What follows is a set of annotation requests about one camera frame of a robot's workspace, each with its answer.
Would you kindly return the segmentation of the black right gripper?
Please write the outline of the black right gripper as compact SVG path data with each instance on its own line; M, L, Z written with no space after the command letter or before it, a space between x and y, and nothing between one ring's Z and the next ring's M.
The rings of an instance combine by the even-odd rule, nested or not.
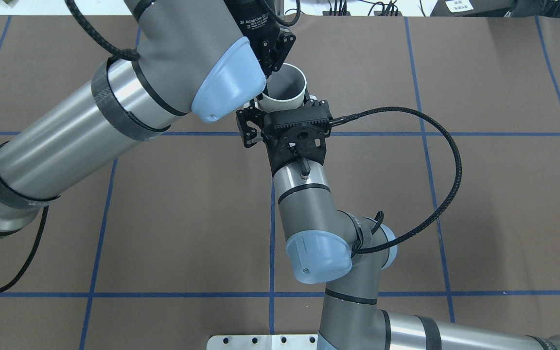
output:
M309 107L329 110L326 100L309 99ZM269 159L271 175L275 175L281 168L297 162L300 158L314 161L324 165L327 149L325 146L325 134L308 136L302 140L297 137L269 138L264 140L264 116L266 113L258 109L256 105L245 105L235 112L236 122L242 144L245 148L251 148L259 142L266 145L267 157Z

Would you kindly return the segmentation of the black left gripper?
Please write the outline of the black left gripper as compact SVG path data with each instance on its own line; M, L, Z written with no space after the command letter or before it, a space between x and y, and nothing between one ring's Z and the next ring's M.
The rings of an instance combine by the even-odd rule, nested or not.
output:
M288 29L296 20L287 22L276 13L273 0L225 0L231 15L250 46L266 78L278 72L296 36Z

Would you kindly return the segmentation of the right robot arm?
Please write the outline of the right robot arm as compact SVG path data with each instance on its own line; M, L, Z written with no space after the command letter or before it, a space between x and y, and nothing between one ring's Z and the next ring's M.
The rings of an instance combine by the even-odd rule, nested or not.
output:
M325 139L336 126L376 113L401 112L435 127L453 153L453 186L443 202L409 232L395 237L374 218L338 210L325 175ZM382 270L399 244L428 228L460 188L462 164L453 137L436 120L411 108L390 106L333 118L326 101L304 100L273 110L251 100L236 111L245 147L264 142L294 277L325 284L318 350L560 350L560 335L520 336L403 315L378 308Z

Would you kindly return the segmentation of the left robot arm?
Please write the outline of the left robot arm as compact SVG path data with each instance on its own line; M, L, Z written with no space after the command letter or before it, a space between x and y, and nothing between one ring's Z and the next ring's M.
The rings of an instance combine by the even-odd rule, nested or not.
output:
M195 113L212 123L263 92L296 23L271 0L127 0L146 40L0 145L0 239L140 142Z

